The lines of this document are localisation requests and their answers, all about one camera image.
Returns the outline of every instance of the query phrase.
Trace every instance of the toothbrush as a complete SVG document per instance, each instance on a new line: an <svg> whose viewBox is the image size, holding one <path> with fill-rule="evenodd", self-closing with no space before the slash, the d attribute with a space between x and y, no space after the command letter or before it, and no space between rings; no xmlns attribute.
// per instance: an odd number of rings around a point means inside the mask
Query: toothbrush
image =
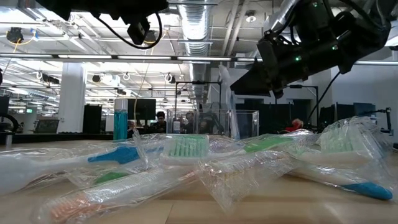
<svg viewBox="0 0 398 224"><path fill-rule="evenodd" d="M119 146L113 152L59 159L56 161L33 161L29 157L0 156L0 195L24 188L31 181L45 175L90 166L99 162L126 164L139 159L136 147Z"/></svg>
<svg viewBox="0 0 398 224"><path fill-rule="evenodd" d="M291 174L319 183L337 185L379 200L391 200L393 198L393 194L390 190L359 177L349 178L347 176L348 174L345 175L344 172L323 172L319 167L312 167L294 169Z"/></svg>
<svg viewBox="0 0 398 224"><path fill-rule="evenodd" d="M195 180L191 167L152 169L54 198L34 213L38 223L66 223L121 206L138 206L179 185Z"/></svg>

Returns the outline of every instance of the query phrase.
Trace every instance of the ceiling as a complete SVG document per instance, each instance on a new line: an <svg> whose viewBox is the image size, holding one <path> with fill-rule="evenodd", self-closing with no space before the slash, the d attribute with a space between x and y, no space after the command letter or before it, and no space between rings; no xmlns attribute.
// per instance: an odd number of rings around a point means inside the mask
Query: ceiling
<svg viewBox="0 0 398 224"><path fill-rule="evenodd" d="M26 8L15 8L15 0L2 1L0 3L0 52L16 52L30 54L112 54L112 55L185 55L185 45L179 43L183 40L181 18L178 14L161 14L163 23L163 36L158 45L150 50L137 50L121 42L115 37L102 23L96 20L88 12L73 12L68 21L64 21L53 12L40 6L34 10ZM230 19L233 8L233 0L207 1L214 3L211 7L210 18L210 55L221 56L224 37L226 36L229 22L236 25L240 16L240 8L243 0L238 7L238 13L234 20ZM279 0L275 1L250 1L247 10L254 10L256 20L247 22L245 19L241 24L238 38L231 55L236 53L248 53L256 50L256 42L262 37L262 25L266 15L278 10ZM332 1L332 6L343 6L339 1ZM109 15L101 15L101 18L108 23L117 33L127 38L128 26L120 19L112 20ZM155 15L148 18L151 29L159 30L159 25ZM21 27L24 35L24 45L15 46L6 39L6 32L11 27ZM40 62L29 60L9 60L0 59L0 67L4 70L7 64L7 72L4 79L13 85L45 86L46 83L40 81L40 73L50 75L62 82L62 62ZM115 63L115 62L86 62L84 67L88 73L88 83L86 91L87 103L102 103L104 107L112 108L112 102L107 101L111 97L117 97L115 90L90 90L90 87L109 87L104 83L94 83L93 75L117 75L120 76L121 86L129 88L139 88L140 93L134 91L127 95L140 95L144 98L156 97L159 99L168 98L174 101L175 85L165 81L165 76L171 74L179 81L191 81L189 75L189 65L185 63ZM182 91L180 97L186 98L184 103L179 102L179 108L193 108L195 99L192 98L192 87L185 87L187 91ZM48 102L58 105L59 92L57 88L34 89L34 93L47 96ZM12 106L24 106L27 102L43 102L43 97L38 95L26 96L23 91L4 91L5 94L12 94L11 98L23 98L24 100L13 100ZM158 103L158 109L173 108L173 103ZM54 113L56 111L46 110L43 113Z"/></svg>

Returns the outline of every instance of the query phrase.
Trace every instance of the desk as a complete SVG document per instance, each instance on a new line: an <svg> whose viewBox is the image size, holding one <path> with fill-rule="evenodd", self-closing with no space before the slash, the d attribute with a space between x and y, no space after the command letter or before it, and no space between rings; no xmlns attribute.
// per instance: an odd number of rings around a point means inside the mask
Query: desk
<svg viewBox="0 0 398 224"><path fill-rule="evenodd" d="M87 141L51 142L52 147L72 148ZM18 144L15 147L45 147L44 143ZM392 162L394 173L398 162ZM62 181L29 194L19 192L0 198L0 223L28 224L32 208L45 198L75 189ZM283 176L253 192L230 216L200 182L164 195L138 208L127 208L89 224L204 224L204 223L398 223L398 204L382 202L296 177Z"/></svg>

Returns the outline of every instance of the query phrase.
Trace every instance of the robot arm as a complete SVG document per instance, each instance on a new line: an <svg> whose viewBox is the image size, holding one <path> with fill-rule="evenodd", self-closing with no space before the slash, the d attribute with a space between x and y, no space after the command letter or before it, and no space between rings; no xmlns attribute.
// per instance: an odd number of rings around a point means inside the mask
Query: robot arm
<svg viewBox="0 0 398 224"><path fill-rule="evenodd" d="M350 0L340 1L349 4L360 17L350 12L334 16L328 0L282 3L282 15L266 21L270 30L257 45L264 61L256 61L231 89L239 95L269 96L273 91L280 98L289 83L335 66L342 74L347 73L357 60L383 48L391 29L385 18L398 0L375 0L369 13ZM293 28L297 31L300 42L293 35L291 40L281 35L288 27L291 32Z"/></svg>

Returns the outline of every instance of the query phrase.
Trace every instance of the white column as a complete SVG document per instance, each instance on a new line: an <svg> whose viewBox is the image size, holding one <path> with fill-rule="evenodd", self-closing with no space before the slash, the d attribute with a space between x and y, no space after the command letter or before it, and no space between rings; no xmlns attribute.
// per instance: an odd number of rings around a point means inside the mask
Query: white column
<svg viewBox="0 0 398 224"><path fill-rule="evenodd" d="M83 131L86 81L82 63L63 63L58 133Z"/></svg>
<svg viewBox="0 0 398 224"><path fill-rule="evenodd" d="M26 107L24 115L24 134L33 134L37 119L37 107Z"/></svg>

